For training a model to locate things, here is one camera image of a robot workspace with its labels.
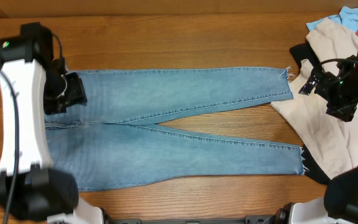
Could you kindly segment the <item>light blue denim jeans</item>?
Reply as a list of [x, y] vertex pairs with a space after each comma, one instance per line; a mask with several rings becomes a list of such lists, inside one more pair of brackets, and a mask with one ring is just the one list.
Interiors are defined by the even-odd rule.
[[164, 122], [293, 97], [269, 67], [81, 70], [88, 102], [45, 117], [56, 169], [81, 191], [196, 175], [301, 175], [302, 148], [168, 128]]

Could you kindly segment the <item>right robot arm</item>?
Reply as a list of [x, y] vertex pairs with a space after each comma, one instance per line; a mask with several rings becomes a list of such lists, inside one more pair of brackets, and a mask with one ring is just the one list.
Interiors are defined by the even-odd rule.
[[334, 63], [330, 71], [304, 60], [293, 98], [273, 103], [331, 176], [323, 197], [280, 209], [277, 223], [358, 223], [358, 48]]

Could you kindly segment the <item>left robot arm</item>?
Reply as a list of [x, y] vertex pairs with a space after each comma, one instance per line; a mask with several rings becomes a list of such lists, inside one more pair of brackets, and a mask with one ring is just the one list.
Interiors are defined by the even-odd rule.
[[57, 36], [33, 22], [0, 39], [3, 145], [0, 206], [6, 217], [47, 223], [111, 223], [106, 212], [83, 200], [75, 178], [53, 168], [45, 116], [85, 105], [81, 78], [55, 56]]

